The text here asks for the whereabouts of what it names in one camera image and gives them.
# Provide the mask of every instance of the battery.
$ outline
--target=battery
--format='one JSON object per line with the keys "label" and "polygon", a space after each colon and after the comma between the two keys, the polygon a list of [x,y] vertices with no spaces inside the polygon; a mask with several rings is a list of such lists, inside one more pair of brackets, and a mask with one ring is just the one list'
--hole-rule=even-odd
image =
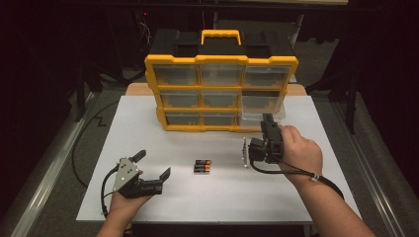
{"label": "battery", "polygon": [[211,160],[196,160],[195,164],[196,165],[210,165]]}

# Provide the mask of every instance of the person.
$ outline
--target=person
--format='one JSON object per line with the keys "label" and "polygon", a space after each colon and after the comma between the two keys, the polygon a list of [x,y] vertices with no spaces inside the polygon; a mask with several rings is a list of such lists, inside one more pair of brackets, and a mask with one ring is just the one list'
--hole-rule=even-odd
{"label": "person", "polygon": [[[322,175],[323,155],[316,142],[301,136],[294,126],[280,125],[280,130],[284,141],[284,162]],[[293,169],[285,163],[280,162],[281,170]],[[298,191],[321,237],[376,236],[334,190],[320,182],[312,182],[308,176],[286,176]],[[138,210],[150,199],[151,197],[126,199],[119,193],[114,193],[108,218],[98,237],[123,236]]]}

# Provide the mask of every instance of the white tabletop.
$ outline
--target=white tabletop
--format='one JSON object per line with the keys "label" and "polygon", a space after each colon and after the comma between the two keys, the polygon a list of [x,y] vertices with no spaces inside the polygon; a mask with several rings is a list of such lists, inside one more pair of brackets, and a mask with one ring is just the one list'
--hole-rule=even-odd
{"label": "white tabletop", "polygon": [[348,5],[348,0],[218,0],[219,2],[291,3],[302,5]]}
{"label": "white tabletop", "polygon": [[[358,208],[336,160],[315,106],[308,96],[285,98],[286,118],[314,139],[324,155],[323,175],[334,182],[356,213]],[[145,149],[137,163],[144,180],[157,179],[168,167],[171,176],[163,195],[153,197],[134,218],[148,223],[311,223],[296,190],[283,175],[265,175],[246,169],[241,160],[243,136],[261,138],[260,132],[164,131],[151,96],[122,96],[110,132],[96,165],[77,220],[103,221],[100,191],[106,174],[123,156]],[[196,159],[212,160],[208,175],[196,175]],[[275,165],[257,163],[265,169]],[[107,182],[112,190],[115,175]],[[106,198],[109,208],[110,198]]]}

